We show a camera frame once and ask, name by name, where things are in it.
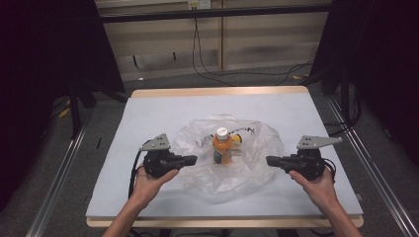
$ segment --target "wooden table edge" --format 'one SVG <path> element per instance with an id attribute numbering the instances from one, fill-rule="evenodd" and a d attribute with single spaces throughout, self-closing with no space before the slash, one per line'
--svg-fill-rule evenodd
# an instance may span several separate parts
<path id="1" fill-rule="evenodd" d="M 364 218 L 361 215 L 351 215 L 355 226 L 361 227 Z M 87 217 L 90 227 L 109 227 L 112 218 Z M 142 228 L 329 228 L 330 222 L 325 217 L 277 217 L 254 219 L 138 219 L 133 227 Z"/>
<path id="2" fill-rule="evenodd" d="M 132 92 L 131 97 L 147 98 L 174 96 L 260 95 L 283 93 L 308 93 L 308 90 L 303 86 L 145 89 L 135 90 Z"/>

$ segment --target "black cable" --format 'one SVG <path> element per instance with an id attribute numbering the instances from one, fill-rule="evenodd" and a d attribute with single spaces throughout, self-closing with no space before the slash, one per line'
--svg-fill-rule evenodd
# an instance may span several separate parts
<path id="1" fill-rule="evenodd" d="M 335 175 L 336 175 L 336 165 L 335 163 L 333 163 L 333 161 L 329 160 L 329 159 L 324 159 L 324 165 L 327 166 L 330 170 L 330 172 L 332 173 L 332 180 L 333 183 L 335 183 Z"/>
<path id="2" fill-rule="evenodd" d="M 141 154 L 141 149 L 138 149 L 138 152 L 136 153 L 136 156 L 135 156 L 135 161 L 133 162 L 132 169 L 131 169 L 131 176 L 129 179 L 128 198 L 130 198 L 133 192 L 133 184 L 135 182 L 135 176 L 136 176 L 136 163 L 138 162 L 138 158 L 140 154 Z"/>
<path id="3" fill-rule="evenodd" d="M 347 122 L 339 122 L 339 121 L 330 121 L 330 122 L 326 122 L 324 123 L 324 125 L 344 125 L 346 124 L 347 126 L 353 127 L 358 120 L 361 117 L 362 114 L 362 105 L 361 105 L 361 99 L 360 99 L 360 94 L 358 93 L 358 91 L 355 92 L 355 98 L 353 101 L 353 112 L 352 112 L 352 118 L 349 121 L 349 124 Z M 335 136 L 343 131 L 348 131 L 349 128 L 341 128 L 339 130 L 336 130 L 334 132 L 329 133 L 329 136 Z"/>
<path id="4" fill-rule="evenodd" d="M 235 85 L 229 84 L 229 83 L 227 83 L 227 82 L 224 82 L 224 81 L 222 81 L 222 80 L 218 80 L 218 79 L 215 79 L 215 78 L 206 77 L 206 76 L 202 75 L 200 72 L 198 72 L 197 68 L 195 67 L 195 42 L 196 42 L 196 39 L 197 39 L 197 38 L 198 38 L 198 47 L 199 47 L 199 53 L 200 53 L 200 61 L 201 61 L 201 65 L 203 66 L 204 71 L 205 71 L 206 73 L 208 73 L 208 74 L 212 75 L 212 76 L 227 76 L 227 75 L 265 75 L 265 76 L 281 76 L 281 75 L 286 75 L 286 78 L 285 78 L 283 81 L 281 81 L 280 83 L 278 83 L 278 84 L 276 84 L 276 85 L 275 85 L 275 86 L 279 86 L 279 85 L 283 84 L 285 81 L 287 81 L 287 79 L 288 79 L 288 77 L 289 77 L 290 73 L 292 73 L 292 72 L 296 72 L 296 71 L 298 71 L 299 69 L 301 69 L 302 67 L 307 66 L 307 65 L 311 65 L 311 64 L 312 64 L 312 63 L 311 63 L 311 62 L 312 62 L 312 60 L 309 60 L 309 61 L 305 62 L 304 64 L 299 64 L 299 65 L 296 65 L 296 66 L 292 67 L 291 69 L 289 69 L 287 72 L 282 72 L 282 73 L 264 73 L 264 72 L 225 72 L 225 73 L 213 73 L 213 72 L 209 72 L 209 71 L 207 70 L 207 68 L 205 67 L 204 62 L 203 62 L 203 55 L 202 55 L 202 48 L 201 48 L 201 38 L 200 38 L 200 31 L 199 31 L 199 29 L 198 29 L 198 22 L 197 22 L 197 19 L 195 19 L 194 48 L 193 48 L 193 52 L 192 52 L 192 65 L 193 65 L 193 67 L 194 67 L 194 70 L 198 73 L 198 75 L 202 76 L 203 78 L 206 78 L 206 79 L 209 79 L 209 80 L 218 81 L 218 82 L 221 82 L 221 83 L 226 84 L 226 85 L 228 85 L 228 86 L 235 86 Z"/>
<path id="5" fill-rule="evenodd" d="M 334 63 L 331 63 L 329 66 L 327 66 L 326 68 L 323 68 L 322 70 L 320 70 L 320 71 L 318 71 L 318 72 L 316 72 L 316 73 L 310 73 L 310 76 L 306 79 L 306 80 L 304 80 L 304 81 L 302 81 L 302 82 L 300 82 L 299 83 L 299 85 L 300 86 L 305 86 L 305 87 L 307 87 L 308 85 L 310 85 L 310 84 L 312 84 L 312 83 L 316 83 L 316 82 L 318 82 L 318 81 L 321 81 L 321 80 L 323 80 L 323 78 L 329 73 L 329 72 L 331 72 L 332 70 L 334 70 L 336 67 L 338 67 L 339 66 L 339 63 L 337 63 L 337 62 L 334 62 Z"/>
<path id="6" fill-rule="evenodd" d="M 198 74 L 198 75 L 200 75 L 201 77 L 203 77 L 203 78 L 205 78 L 205 79 L 212 80 L 212 81 L 217 81 L 217 82 L 220 82 L 220 83 L 225 84 L 225 85 L 227 85 L 227 86 L 235 87 L 235 85 L 232 85 L 232 84 L 230 84 L 230 83 L 228 83 L 228 82 L 224 82 L 224 81 L 219 80 L 219 79 L 216 79 L 216 78 L 206 77 L 206 76 L 204 76 L 203 74 L 201 74 L 201 73 L 197 70 L 197 68 L 195 67 L 195 41 L 196 41 L 196 39 L 197 39 L 197 35 L 198 35 L 198 39 L 200 38 L 200 37 L 199 37 L 200 33 L 198 32 L 197 19 L 195 19 L 195 26 L 196 26 L 196 27 L 195 27 L 195 33 L 194 33 L 194 47 L 193 47 L 193 50 L 192 50 L 192 66 L 194 67 L 194 70 L 197 72 L 197 74 Z"/>

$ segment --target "power cord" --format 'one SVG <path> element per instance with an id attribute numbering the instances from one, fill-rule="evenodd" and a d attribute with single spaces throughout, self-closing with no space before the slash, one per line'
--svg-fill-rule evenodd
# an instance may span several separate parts
<path id="1" fill-rule="evenodd" d="M 335 163 L 333 163 L 333 161 L 329 160 L 329 159 L 324 159 L 324 165 L 327 166 L 327 168 L 329 168 L 330 172 L 332 173 L 332 180 L 333 183 L 335 183 L 335 176 L 336 176 L 336 165 Z"/>
<path id="2" fill-rule="evenodd" d="M 358 92 L 356 92 L 355 94 L 355 98 L 353 101 L 353 111 L 352 111 L 352 118 L 350 120 L 350 125 L 354 126 L 358 120 L 361 117 L 362 114 L 362 105 L 361 105 L 361 99 L 360 99 L 360 95 Z M 343 124 L 347 124 L 346 122 L 339 122 L 339 121 L 330 121 L 330 122 L 325 122 L 324 125 L 343 125 Z M 329 133 L 329 136 L 335 136 L 343 131 L 348 131 L 348 128 L 341 128 L 338 129 L 336 131 L 333 131 L 331 133 Z"/>
<path id="3" fill-rule="evenodd" d="M 216 79 L 216 78 L 211 78 L 211 77 L 204 76 L 203 74 L 201 74 L 201 73 L 197 70 L 197 68 L 196 68 L 196 66 L 195 66 L 195 48 L 196 48 L 196 40 L 197 40 L 197 38 L 198 38 L 198 48 L 199 48 L 199 55 L 200 55 L 200 62 L 201 62 L 201 65 L 203 66 L 204 71 L 205 71 L 207 74 L 212 75 L 212 76 L 227 76 L 227 75 L 265 75 L 265 76 L 281 76 L 281 75 L 286 75 L 286 77 L 285 77 L 285 78 L 284 78 L 284 79 L 283 79 L 280 83 L 275 84 L 275 86 L 279 86 L 279 85 L 281 85 L 281 84 L 283 84 L 284 82 L 286 82 L 286 81 L 287 81 L 287 79 L 288 79 L 288 77 L 289 77 L 290 73 L 296 72 L 296 71 L 300 70 L 301 68 L 303 68 L 304 66 L 307 66 L 307 65 L 311 65 L 311 64 L 312 64 L 312 60 L 309 60 L 309 61 L 307 61 L 307 62 L 305 62 L 305 63 L 303 63 L 303 64 L 299 64 L 299 65 L 296 65 L 296 66 L 294 66 L 294 67 L 290 68 L 287 72 L 282 72 L 282 73 L 264 73 L 264 72 L 225 72 L 225 73 L 213 73 L 213 72 L 209 72 L 209 71 L 207 70 L 207 68 L 205 67 L 204 62 L 203 62 L 202 48 L 201 48 L 201 38 L 200 38 L 200 31 L 199 31 L 199 29 L 198 29 L 198 21 L 197 21 L 197 19 L 195 19 L 194 46 L 193 46 L 193 51 L 192 51 L 192 65 L 193 65 L 193 67 L 194 67 L 194 70 L 197 72 L 197 74 L 198 74 L 198 75 L 200 75 L 201 77 L 203 77 L 203 78 L 205 78 L 205 79 L 218 81 L 218 82 L 221 82 L 221 83 L 223 83 L 223 84 L 225 84 L 225 85 L 232 86 L 232 87 L 234 87 L 234 86 L 236 86 L 236 85 L 232 85 L 232 84 L 230 84 L 230 83 L 227 83 L 227 82 L 225 82 L 225 81 L 222 81 L 222 80 L 219 80 L 219 79 Z"/>
<path id="4" fill-rule="evenodd" d="M 136 171 L 137 171 L 136 163 L 138 162 L 138 158 L 139 158 L 140 154 L 141 154 L 141 149 L 138 149 L 138 152 L 136 153 L 135 160 L 133 162 L 132 169 L 131 169 L 131 176 L 130 176 L 130 179 L 129 179 L 128 198 L 130 198 L 130 196 L 132 195 L 132 192 L 133 192 L 133 186 L 134 186 L 134 183 L 135 183 L 135 177 L 136 177 Z"/>

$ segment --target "orange bottle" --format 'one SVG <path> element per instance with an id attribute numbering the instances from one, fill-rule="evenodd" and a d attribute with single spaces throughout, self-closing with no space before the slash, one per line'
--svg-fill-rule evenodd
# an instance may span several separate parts
<path id="1" fill-rule="evenodd" d="M 232 162 L 231 159 L 231 145 L 233 139 L 228 134 L 228 130 L 225 127 L 220 127 L 215 136 L 212 139 L 213 146 L 213 161 L 216 164 L 229 164 Z"/>

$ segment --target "metal rail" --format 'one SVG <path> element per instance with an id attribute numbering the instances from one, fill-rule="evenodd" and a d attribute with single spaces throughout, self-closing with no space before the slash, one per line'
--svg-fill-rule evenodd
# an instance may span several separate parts
<path id="1" fill-rule="evenodd" d="M 372 159 L 367 148 L 364 146 L 357 132 L 352 128 L 348 127 L 345 124 L 345 120 L 341 115 L 341 108 L 337 101 L 333 98 L 329 98 L 329 105 L 335 114 L 336 118 L 342 123 L 342 128 L 344 128 L 346 135 L 348 136 L 349 141 L 354 147 L 358 157 L 363 163 L 367 173 L 370 175 L 371 180 L 377 188 L 377 191 L 381 195 L 385 204 L 388 207 L 388 210 L 391 212 L 394 220 L 397 222 L 404 236 L 406 237 L 418 237 L 419 232 L 413 224 L 408 212 L 401 204 L 400 200 L 394 194 L 390 186 L 388 185 L 385 178 L 382 176 L 379 171 L 376 163 Z"/>
<path id="2" fill-rule="evenodd" d="M 100 21 L 102 23 L 144 22 L 144 21 L 194 19 L 194 18 L 314 13 L 314 12 L 328 12 L 331 9 L 332 9 L 332 4 L 291 5 L 291 6 L 254 7 L 254 8 L 220 8 L 220 9 L 204 9 L 204 10 L 196 10 L 196 11 L 186 10 L 186 11 L 171 11 L 171 12 L 157 12 L 157 13 L 102 15 L 99 19 L 96 19 L 95 21 Z"/>
<path id="3" fill-rule="evenodd" d="M 62 160 L 61 166 L 59 167 L 58 172 L 55 175 L 55 178 L 52 182 L 52 185 L 50 186 L 49 191 L 45 199 L 43 200 L 42 206 L 38 210 L 37 215 L 26 235 L 27 237 L 39 237 L 43 235 L 43 232 L 55 207 L 59 193 L 62 190 L 64 181 L 67 178 L 68 171 L 71 167 L 71 163 L 73 162 L 74 157 L 77 154 L 78 148 L 80 147 L 80 144 L 83 140 L 83 136 L 86 131 L 86 126 L 89 123 L 92 114 L 93 109 L 89 109 L 87 118 L 83 123 L 79 133 L 73 140 L 71 140 L 67 152 L 65 153 L 65 156 Z"/>

